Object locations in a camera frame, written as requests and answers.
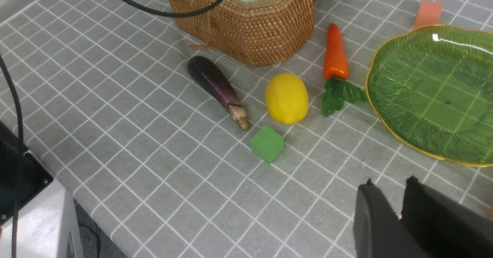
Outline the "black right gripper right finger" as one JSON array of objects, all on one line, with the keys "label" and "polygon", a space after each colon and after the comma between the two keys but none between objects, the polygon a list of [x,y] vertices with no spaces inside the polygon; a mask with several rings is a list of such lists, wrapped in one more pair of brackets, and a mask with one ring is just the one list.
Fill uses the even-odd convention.
[{"label": "black right gripper right finger", "polygon": [[401,223],[432,258],[491,258],[492,221],[416,177],[406,181]]}]

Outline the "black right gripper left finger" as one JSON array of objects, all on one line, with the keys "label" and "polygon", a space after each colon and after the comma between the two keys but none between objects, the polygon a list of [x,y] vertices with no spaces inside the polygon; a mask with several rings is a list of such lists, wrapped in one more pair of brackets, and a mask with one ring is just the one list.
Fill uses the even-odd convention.
[{"label": "black right gripper left finger", "polygon": [[368,179],[356,192],[354,242],[358,258],[423,258],[382,191]]}]

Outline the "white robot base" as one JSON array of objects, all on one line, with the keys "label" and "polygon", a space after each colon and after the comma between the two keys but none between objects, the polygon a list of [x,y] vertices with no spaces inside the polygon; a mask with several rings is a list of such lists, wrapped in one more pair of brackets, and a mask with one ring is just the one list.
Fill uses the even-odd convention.
[{"label": "white robot base", "polygon": [[[24,147],[17,225],[18,258],[82,258],[79,223],[72,195],[28,147]],[[18,139],[1,124],[0,256],[11,257],[14,178]]]}]

